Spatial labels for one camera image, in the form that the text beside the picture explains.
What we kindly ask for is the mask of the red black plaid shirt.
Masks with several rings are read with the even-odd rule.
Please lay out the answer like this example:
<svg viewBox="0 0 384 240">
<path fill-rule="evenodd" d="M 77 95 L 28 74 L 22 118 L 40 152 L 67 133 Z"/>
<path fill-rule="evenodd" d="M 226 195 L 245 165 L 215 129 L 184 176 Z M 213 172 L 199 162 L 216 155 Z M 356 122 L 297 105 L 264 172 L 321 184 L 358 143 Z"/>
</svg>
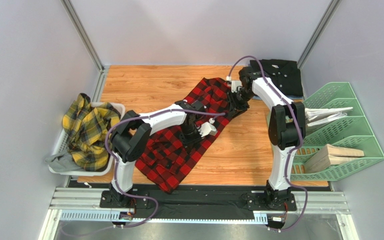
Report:
<svg viewBox="0 0 384 240">
<path fill-rule="evenodd" d="M 207 135 L 200 141 L 187 141 L 184 128 L 172 126 L 154 133 L 135 167 L 163 192 L 172 193 L 205 152 L 232 121 L 229 110 L 227 82 L 221 78 L 203 78 L 184 98 L 189 104 L 199 102 L 208 113 L 224 113 L 215 118 L 216 135 Z"/>
</svg>

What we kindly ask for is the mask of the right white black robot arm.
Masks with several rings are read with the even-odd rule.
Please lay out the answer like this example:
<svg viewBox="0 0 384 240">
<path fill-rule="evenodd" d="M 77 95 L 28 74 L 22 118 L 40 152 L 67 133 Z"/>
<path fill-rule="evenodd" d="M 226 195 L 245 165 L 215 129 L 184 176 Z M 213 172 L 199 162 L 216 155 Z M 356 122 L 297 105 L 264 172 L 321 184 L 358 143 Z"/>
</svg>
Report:
<svg viewBox="0 0 384 240">
<path fill-rule="evenodd" d="M 230 90 L 227 92 L 228 116 L 232 119 L 245 113 L 253 96 L 258 96 L 271 110 L 268 136 L 273 149 L 273 163 L 266 183 L 262 203 L 275 210 L 292 200 L 291 170 L 297 150 L 306 136 L 305 106 L 284 95 L 265 75 L 257 77 L 243 67 L 238 80 L 226 76 Z"/>
</svg>

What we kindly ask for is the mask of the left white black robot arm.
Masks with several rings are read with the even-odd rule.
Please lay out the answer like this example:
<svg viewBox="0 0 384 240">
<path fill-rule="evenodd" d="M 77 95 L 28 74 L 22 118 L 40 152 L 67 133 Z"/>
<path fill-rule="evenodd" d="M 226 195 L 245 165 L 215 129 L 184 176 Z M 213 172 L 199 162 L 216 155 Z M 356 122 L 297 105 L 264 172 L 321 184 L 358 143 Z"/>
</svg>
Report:
<svg viewBox="0 0 384 240">
<path fill-rule="evenodd" d="M 114 175 L 109 189 L 101 196 L 102 208 L 126 208 L 131 202 L 133 174 L 136 161 L 145 152 L 148 140 L 154 133 L 169 127 L 180 127 L 180 142 L 188 150 L 218 131 L 213 115 L 206 112 L 199 101 L 180 100 L 150 113 L 125 113 L 119 125 L 108 134 L 106 144 L 114 159 Z"/>
</svg>

